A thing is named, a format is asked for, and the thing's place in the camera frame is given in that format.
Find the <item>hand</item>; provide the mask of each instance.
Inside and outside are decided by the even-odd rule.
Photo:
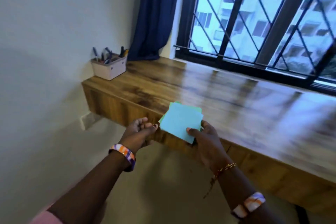
[[[146,137],[154,134],[158,128],[157,124],[147,123],[148,119],[140,118],[133,121],[126,128],[123,136],[121,137],[119,143],[131,150],[133,154],[149,144],[151,142],[146,141]]]
[[[204,128],[202,132],[194,128],[187,128],[187,133],[196,138],[201,161],[213,173],[216,173],[217,170],[230,164],[231,161],[221,144],[216,129],[204,120],[202,120],[201,125]]]

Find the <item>forearm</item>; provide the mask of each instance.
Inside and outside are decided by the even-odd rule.
[[[222,159],[222,166],[233,163],[229,156]],[[225,170],[219,175],[218,182],[231,210],[256,192],[250,181],[237,167]],[[266,203],[244,218],[241,223],[282,223],[267,207]]]
[[[48,211],[67,224],[92,222],[128,165],[122,154],[112,151]]]

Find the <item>gold bracelet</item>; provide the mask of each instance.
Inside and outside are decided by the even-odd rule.
[[[210,191],[212,190],[213,185],[215,184],[216,180],[218,179],[218,176],[219,176],[223,171],[228,170],[228,169],[230,169],[230,168],[233,168],[233,167],[235,167],[236,165],[237,165],[236,163],[227,164],[225,167],[222,167],[221,169],[218,169],[218,170],[217,170],[217,173],[216,173],[215,175],[213,175],[213,177],[212,177],[211,180],[210,180],[210,185],[211,185],[211,187],[210,187],[208,193],[206,193],[206,195],[203,197],[203,199],[205,199],[205,198],[209,195]]]

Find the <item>sticky note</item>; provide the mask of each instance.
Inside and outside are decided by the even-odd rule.
[[[188,107],[190,107],[190,108],[192,108],[192,109],[194,109],[194,110],[196,110],[196,111],[198,111],[198,112],[202,112],[202,108],[201,107],[194,107],[194,106],[191,106],[191,105],[185,105],[185,106],[188,106]],[[164,114],[162,117],[161,117],[161,119],[159,119],[159,123],[161,123],[162,122],[162,120],[163,120],[163,118],[165,117],[165,115],[166,114]]]
[[[194,137],[188,135],[186,129],[200,130],[202,118],[203,114],[190,108],[190,106],[172,103],[160,124],[160,128],[192,144]]]

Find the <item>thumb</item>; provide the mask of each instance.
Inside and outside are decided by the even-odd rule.
[[[202,132],[195,129],[195,128],[187,128],[187,133],[188,133],[188,135],[193,136],[196,139],[199,138],[200,136],[202,136]]]
[[[134,134],[134,137],[136,137],[138,140],[145,140],[146,137],[154,134],[158,129],[158,125],[154,124],[153,126],[150,126],[149,128],[145,128],[138,133]]]

